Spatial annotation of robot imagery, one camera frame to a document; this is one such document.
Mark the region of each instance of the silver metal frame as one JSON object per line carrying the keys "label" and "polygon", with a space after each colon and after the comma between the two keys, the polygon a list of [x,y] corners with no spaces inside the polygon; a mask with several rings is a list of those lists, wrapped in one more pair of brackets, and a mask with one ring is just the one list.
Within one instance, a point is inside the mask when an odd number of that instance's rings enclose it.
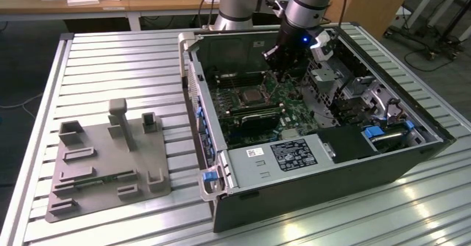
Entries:
{"label": "silver metal frame", "polygon": [[[180,74],[178,54],[168,59],[154,59],[152,56],[164,52],[155,50],[159,46],[168,47],[167,53],[178,50],[176,36],[183,30],[76,34],[74,41],[59,44],[0,245],[469,244],[471,124],[359,26],[344,23],[342,28],[458,138],[434,160],[419,164],[388,185],[215,234],[211,232],[210,207],[199,196],[196,186],[196,157],[188,154],[188,119],[184,115],[170,116],[163,121],[168,126],[164,130],[167,147],[172,152],[168,158],[170,167],[174,166],[172,193],[159,199],[50,224],[43,219],[47,207],[44,197],[51,190],[48,177],[54,171],[58,136],[46,127],[59,125],[52,116],[67,119],[80,112],[88,124],[99,122],[98,113],[106,108],[102,102],[122,96],[123,89],[130,98],[128,106],[132,102],[136,113],[140,109],[162,111],[168,108],[167,114],[180,111],[179,104],[172,104],[182,100],[179,94],[172,93],[174,86],[152,84],[162,74],[174,70],[175,74]],[[91,54],[102,60],[99,64],[88,59]],[[111,57],[123,57],[128,62],[106,63]],[[64,76],[63,68],[71,60],[75,60],[74,63],[82,61],[83,65],[68,66]],[[135,86],[136,79],[142,80],[142,87]],[[96,81],[112,85],[114,92],[94,92],[91,99],[80,93],[59,97],[55,92],[63,84],[87,88],[90,85],[84,84]]]}

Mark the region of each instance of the table leg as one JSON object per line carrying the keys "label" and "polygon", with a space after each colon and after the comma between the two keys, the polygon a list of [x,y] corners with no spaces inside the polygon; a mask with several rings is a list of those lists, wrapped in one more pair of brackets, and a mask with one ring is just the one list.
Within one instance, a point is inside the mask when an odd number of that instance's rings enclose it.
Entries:
{"label": "table leg", "polygon": [[130,20],[131,31],[140,31],[139,17],[140,12],[127,12],[127,19]]}

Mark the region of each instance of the black cable on floor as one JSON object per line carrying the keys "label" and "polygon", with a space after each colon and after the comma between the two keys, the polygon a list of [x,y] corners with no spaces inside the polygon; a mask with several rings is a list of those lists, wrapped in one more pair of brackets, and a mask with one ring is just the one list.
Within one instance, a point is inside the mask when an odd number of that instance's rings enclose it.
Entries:
{"label": "black cable on floor", "polygon": [[410,55],[412,55],[414,53],[418,53],[418,52],[422,52],[422,51],[426,51],[426,50],[427,50],[427,48],[423,48],[423,49],[420,49],[420,50],[411,51],[411,52],[407,53],[406,56],[404,56],[404,61],[406,61],[406,63],[407,63],[414,69],[416,69],[418,71],[422,71],[422,72],[432,72],[432,71],[437,71],[438,69],[443,68],[445,66],[447,66],[449,64],[451,64],[451,63],[454,62],[454,61],[450,61],[450,62],[445,63],[443,65],[441,65],[441,66],[438,66],[438,67],[435,67],[435,68],[432,68],[432,69],[422,69],[422,68],[418,68],[418,67],[414,66],[414,65],[411,64],[411,62],[407,60],[407,57],[408,57]]}

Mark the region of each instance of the metal rail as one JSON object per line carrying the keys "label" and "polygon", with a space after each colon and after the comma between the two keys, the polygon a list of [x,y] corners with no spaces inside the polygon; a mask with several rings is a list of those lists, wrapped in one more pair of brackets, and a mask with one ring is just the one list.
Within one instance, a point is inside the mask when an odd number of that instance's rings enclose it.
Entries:
{"label": "metal rail", "polygon": [[[199,196],[198,162],[179,80],[182,30],[76,34],[60,42],[0,245],[418,245],[471,241],[471,124],[358,26],[355,42],[458,138],[394,183],[223,233]],[[126,97],[128,118],[163,120],[172,193],[56,223],[44,214],[63,121],[108,121]]]}

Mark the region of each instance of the blue latch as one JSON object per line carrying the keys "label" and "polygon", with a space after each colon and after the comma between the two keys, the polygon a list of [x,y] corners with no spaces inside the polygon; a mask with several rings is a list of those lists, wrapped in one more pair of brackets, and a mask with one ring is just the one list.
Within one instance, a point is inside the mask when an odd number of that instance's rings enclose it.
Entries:
{"label": "blue latch", "polygon": [[202,116],[202,112],[203,112],[203,107],[199,107],[196,111],[196,117]]}
{"label": "blue latch", "polygon": [[203,173],[203,181],[207,183],[207,182],[211,182],[211,181],[216,181],[219,179],[218,177],[218,172],[214,171],[214,172],[204,172]]}
{"label": "blue latch", "polygon": [[368,138],[384,135],[384,131],[379,126],[370,126],[366,128],[366,135]]}
{"label": "blue latch", "polygon": [[408,130],[411,130],[415,127],[412,121],[410,121],[410,120],[406,121],[406,127]]}

